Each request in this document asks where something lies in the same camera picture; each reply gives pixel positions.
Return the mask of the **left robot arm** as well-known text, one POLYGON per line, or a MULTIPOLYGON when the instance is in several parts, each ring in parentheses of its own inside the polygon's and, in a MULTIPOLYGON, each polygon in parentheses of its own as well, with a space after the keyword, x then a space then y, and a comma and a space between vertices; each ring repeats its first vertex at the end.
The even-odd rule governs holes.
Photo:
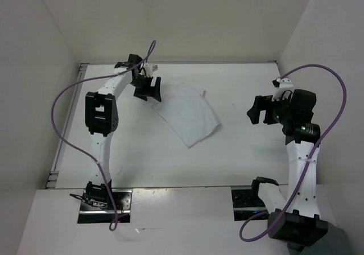
POLYGON ((134 97, 147 101, 149 97, 161 102, 160 83, 155 84, 153 73, 158 70, 156 64, 143 61, 136 54, 130 54, 128 61, 118 62, 114 66, 114 75, 97 91, 85 96, 85 124, 91 134, 92 156, 97 165, 86 185, 82 200, 100 209, 112 207, 110 175, 111 139, 119 124, 117 99, 128 86, 135 87, 134 97))

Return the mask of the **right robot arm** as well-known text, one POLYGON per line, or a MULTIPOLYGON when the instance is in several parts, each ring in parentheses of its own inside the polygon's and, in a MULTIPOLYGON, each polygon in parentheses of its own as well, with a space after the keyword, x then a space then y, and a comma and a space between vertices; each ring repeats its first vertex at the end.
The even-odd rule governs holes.
POLYGON ((296 249, 313 245, 326 235, 328 223, 321 219, 316 196, 316 165, 321 137, 311 122, 316 95, 302 89, 273 96, 256 96, 247 115, 253 124, 264 111, 264 123, 281 124, 288 153, 288 192, 283 197, 277 181, 257 177, 249 192, 250 201, 268 212, 268 236, 296 249))

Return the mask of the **white skirt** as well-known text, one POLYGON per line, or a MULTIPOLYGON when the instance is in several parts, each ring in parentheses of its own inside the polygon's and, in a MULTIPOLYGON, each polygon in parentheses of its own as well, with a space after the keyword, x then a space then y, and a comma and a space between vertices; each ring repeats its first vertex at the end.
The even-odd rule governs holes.
POLYGON ((153 106, 187 148, 208 138, 221 124, 205 93, 202 88, 181 83, 153 106))

